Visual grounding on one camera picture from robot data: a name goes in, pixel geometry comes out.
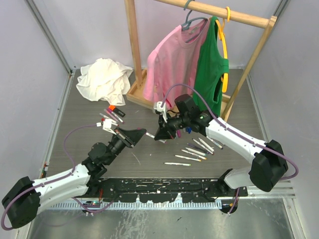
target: pink t-shirt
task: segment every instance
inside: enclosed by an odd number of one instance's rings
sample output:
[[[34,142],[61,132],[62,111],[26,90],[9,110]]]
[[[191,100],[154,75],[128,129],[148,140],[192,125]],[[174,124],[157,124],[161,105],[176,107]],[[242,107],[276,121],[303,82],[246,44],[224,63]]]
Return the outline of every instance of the pink t-shirt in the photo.
[[[209,28],[209,20],[182,31],[176,27],[148,57],[148,74],[144,88],[144,98],[152,101],[162,101],[167,90],[176,83],[185,83],[194,87],[197,61],[200,47],[204,43]],[[174,100],[182,94],[191,94],[191,90],[174,87],[166,100],[168,107],[174,107]]]

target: pen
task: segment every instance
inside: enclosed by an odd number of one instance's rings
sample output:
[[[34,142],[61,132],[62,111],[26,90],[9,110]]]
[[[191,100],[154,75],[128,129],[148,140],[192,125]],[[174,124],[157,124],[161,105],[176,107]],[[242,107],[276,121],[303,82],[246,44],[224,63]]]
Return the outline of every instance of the pen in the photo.
[[[155,138],[155,136],[154,135],[152,135],[152,134],[150,134],[150,133],[145,133],[147,136],[149,136],[149,137],[151,137],[151,138]],[[159,140],[160,142],[162,142],[162,143],[166,143],[166,140],[162,140],[162,139],[160,139]]]
[[[111,111],[109,108],[106,109],[110,114],[112,114],[115,118],[117,118],[121,123],[124,123],[124,121],[113,111]]]
[[[223,149],[223,146],[221,146],[219,143],[217,143],[215,140],[213,140],[212,138],[206,136],[206,138],[208,138],[210,141],[212,141],[217,147],[219,147],[220,149]]]
[[[203,153],[203,152],[201,152],[201,151],[197,151],[197,150],[195,150],[195,149],[187,148],[187,147],[186,147],[186,149],[187,149],[188,151],[190,151],[190,152],[196,153],[196,154],[201,155],[201,156],[203,156],[203,157],[206,156],[206,153]]]
[[[199,146],[201,146],[203,149],[207,150],[208,152],[210,152],[211,154],[213,154],[214,152],[210,151],[207,147],[205,147],[205,145],[201,144],[200,142],[198,142],[196,139],[192,138],[192,140],[197,143]]]
[[[201,139],[201,138],[198,138],[199,139],[199,141],[202,143],[202,144],[204,144],[205,146],[206,146],[206,148],[208,148],[210,151],[212,151],[212,152],[214,152],[215,150],[212,148],[212,147],[210,147],[209,145],[208,145],[208,143],[206,143],[203,139]]]
[[[182,165],[182,166],[191,166],[190,163],[170,163],[170,162],[166,162],[164,164],[168,164],[168,165]]]
[[[188,146],[192,147],[192,148],[196,148],[197,150],[203,152],[203,153],[207,153],[207,154],[210,154],[209,151],[205,150],[205,149],[202,149],[200,147],[197,147],[196,145],[193,145],[193,144],[190,144],[190,143],[187,143]]]
[[[110,114],[106,109],[104,109],[105,113],[107,113],[111,118],[113,118],[116,122],[119,122],[117,118],[115,118],[112,114]]]
[[[100,113],[100,116],[102,116],[102,117],[104,117],[104,118],[106,118],[106,119],[108,119],[108,120],[112,120],[111,118],[107,117],[106,115],[104,115],[104,114],[102,114],[102,113]],[[112,120],[112,124],[113,124],[113,125],[116,125],[116,126],[119,126],[118,123],[117,123],[115,120]]]
[[[200,160],[200,159],[197,159],[197,158],[189,158],[189,157],[184,157],[184,156],[180,156],[180,155],[175,155],[175,157],[184,158],[184,159],[189,159],[189,160],[194,160],[194,161],[201,162],[201,160]]]
[[[205,158],[205,157],[203,157],[203,156],[197,155],[196,153],[189,152],[189,151],[187,151],[187,150],[185,150],[185,149],[182,149],[182,151],[183,151],[184,153],[188,153],[188,154],[190,154],[190,155],[196,156],[196,157],[201,158],[201,159],[204,159],[204,160],[207,159],[207,158]]]

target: white cloth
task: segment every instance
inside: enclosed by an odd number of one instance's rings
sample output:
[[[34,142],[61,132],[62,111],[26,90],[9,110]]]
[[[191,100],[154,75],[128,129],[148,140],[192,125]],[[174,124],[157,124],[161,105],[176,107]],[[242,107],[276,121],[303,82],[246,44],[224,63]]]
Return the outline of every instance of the white cloth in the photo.
[[[94,64],[81,67],[76,88],[90,101],[108,101],[114,106],[124,106],[130,89],[129,76],[133,69],[111,59],[98,59]]]

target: cable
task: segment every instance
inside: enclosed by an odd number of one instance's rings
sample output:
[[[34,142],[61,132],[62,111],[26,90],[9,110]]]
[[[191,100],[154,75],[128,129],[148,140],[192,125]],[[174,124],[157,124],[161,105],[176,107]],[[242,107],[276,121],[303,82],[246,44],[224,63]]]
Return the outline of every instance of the cable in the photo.
[[[208,104],[207,104],[207,102],[204,100],[204,98],[200,95],[199,92],[197,92],[197,91],[196,91],[194,88],[192,88],[191,86],[188,86],[188,85],[183,84],[183,83],[175,84],[175,85],[171,86],[171,87],[169,88],[169,90],[167,91],[167,93],[166,93],[166,95],[165,95],[165,97],[164,97],[164,99],[163,99],[163,101],[162,101],[161,107],[164,106],[164,103],[165,103],[165,101],[166,101],[166,98],[168,97],[169,92],[170,92],[175,86],[185,86],[185,87],[188,87],[189,89],[191,89],[192,91],[194,91],[194,92],[198,95],[198,97],[203,101],[203,103],[204,103],[205,106],[207,107],[209,113],[210,113],[211,116],[214,118],[214,120],[216,120],[216,122],[219,123],[220,126],[224,127],[225,130],[228,130],[228,131],[232,132],[234,135],[236,135],[236,136],[240,137],[241,139],[247,141],[248,143],[251,143],[251,144],[253,144],[253,145],[256,145],[257,147],[262,148],[262,149],[264,149],[264,150],[266,150],[266,151],[268,151],[268,152],[271,152],[271,153],[277,155],[278,157],[281,157],[281,158],[283,158],[284,160],[286,160],[287,162],[289,162],[289,163],[295,168],[295,173],[292,174],[292,175],[290,175],[290,176],[287,176],[287,177],[282,177],[280,180],[291,179],[291,178],[294,178],[294,177],[296,177],[296,176],[298,175],[298,173],[299,173],[299,168],[298,168],[298,166],[297,166],[291,159],[289,159],[288,157],[284,156],[284,155],[281,154],[281,153],[278,153],[278,152],[272,150],[271,148],[267,148],[267,147],[262,146],[262,145],[260,145],[260,144],[258,144],[258,143],[255,144],[254,141],[252,141],[252,140],[246,138],[245,136],[243,136],[243,135],[241,135],[240,133],[238,133],[238,132],[232,130],[231,128],[228,128],[228,127],[227,127],[226,125],[224,125],[221,121],[219,121],[219,119],[218,119],[218,118],[213,114],[213,112],[211,111],[210,107],[208,106]]]
[[[66,150],[65,143],[66,143],[67,138],[68,138],[73,132],[75,132],[75,131],[77,131],[77,130],[79,130],[79,129],[81,129],[81,128],[87,128],[87,127],[96,127],[96,124],[90,124],[90,125],[84,125],[84,126],[78,127],[78,128],[76,128],[76,129],[72,130],[71,132],[69,132],[69,133],[66,135],[66,137],[64,138],[64,141],[63,141],[63,149],[64,149],[64,152],[66,153],[66,155],[67,155],[67,156],[70,158],[70,160],[72,161],[72,164],[73,164],[72,171],[71,171],[70,173],[64,175],[64,176],[59,177],[59,178],[56,178],[56,179],[47,181],[47,182],[45,182],[45,183],[40,183],[40,184],[35,185],[35,186],[31,187],[31,188],[28,188],[28,189],[26,189],[25,191],[23,191],[23,192],[21,192],[20,194],[18,194],[15,198],[13,198],[12,201],[11,201],[11,202],[7,205],[7,207],[5,208],[5,210],[4,210],[3,214],[2,214],[2,217],[1,217],[1,227],[2,227],[3,230],[5,230],[5,231],[11,231],[11,230],[13,229],[12,227],[11,227],[11,228],[7,228],[7,227],[5,226],[5,224],[4,224],[4,220],[5,220],[5,216],[6,216],[6,214],[8,213],[10,207],[11,207],[20,197],[22,197],[23,195],[27,194],[28,192],[30,192],[30,191],[32,191],[32,190],[34,190],[34,189],[37,189],[37,188],[42,187],[42,186],[44,186],[44,185],[48,185],[48,184],[50,184],[50,183],[54,183],[54,182],[60,181],[60,180],[65,179],[65,178],[67,178],[67,177],[69,177],[70,175],[73,174],[73,172],[75,171],[75,161],[74,161],[74,159],[71,157],[71,155],[68,153],[68,151]]]
[[[82,208],[84,208],[86,211],[88,211],[89,213],[100,213],[102,211],[104,211],[105,209],[107,209],[109,206],[112,205],[112,203],[114,203],[114,201],[112,200],[110,203],[108,203],[105,207],[99,209],[99,210],[90,210],[88,209],[86,206],[84,206],[77,198],[72,198],[73,200],[75,200]]]
[[[175,112],[175,111],[172,111],[172,110],[168,110],[167,112],[172,112],[175,115],[179,115],[179,112]]]
[[[238,203],[238,195],[239,195],[239,188],[237,188],[237,193],[236,193],[236,197],[235,197],[235,200],[234,200],[234,203],[233,205],[231,206],[229,212],[228,212],[228,215],[231,214],[231,212],[233,211],[235,205]]]

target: wooden clothing rack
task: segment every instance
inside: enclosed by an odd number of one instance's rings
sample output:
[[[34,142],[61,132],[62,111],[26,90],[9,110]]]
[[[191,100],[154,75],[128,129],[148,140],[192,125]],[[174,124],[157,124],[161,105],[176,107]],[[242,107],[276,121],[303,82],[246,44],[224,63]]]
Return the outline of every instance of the wooden clothing rack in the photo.
[[[187,2],[187,0],[156,0],[156,1],[160,1],[163,3],[167,3],[170,5],[179,6],[179,7],[184,7]],[[136,104],[152,109],[153,102],[150,102],[143,97],[143,90],[144,90],[146,77],[147,77],[147,69],[142,70],[142,67],[141,67],[139,37],[138,37],[138,29],[137,29],[137,23],[136,23],[134,0],[125,0],[125,7],[126,7],[126,15],[128,20],[128,26],[129,26],[131,49],[132,49],[132,56],[133,56],[133,63],[134,63],[135,77],[136,77],[135,82],[133,83],[133,85],[131,86],[130,90],[127,93],[127,98],[129,101],[132,101]],[[197,1],[191,1],[188,4],[187,9],[227,19],[227,9],[225,8],[216,7],[216,6],[208,5],[208,4],[197,2]],[[229,113],[238,95],[238,92],[240,88],[242,87],[244,81],[246,80],[251,68],[253,67],[261,49],[263,48],[265,42],[267,41],[276,23],[277,17],[272,16],[270,19],[267,19],[267,18],[252,16],[252,15],[231,10],[230,20],[255,26],[255,27],[259,27],[259,28],[263,28],[264,33],[261,36],[252,56],[250,57],[250,60],[232,96],[227,96],[223,94],[223,100],[222,100],[222,106],[221,106],[221,117],[225,121],[228,120]]]

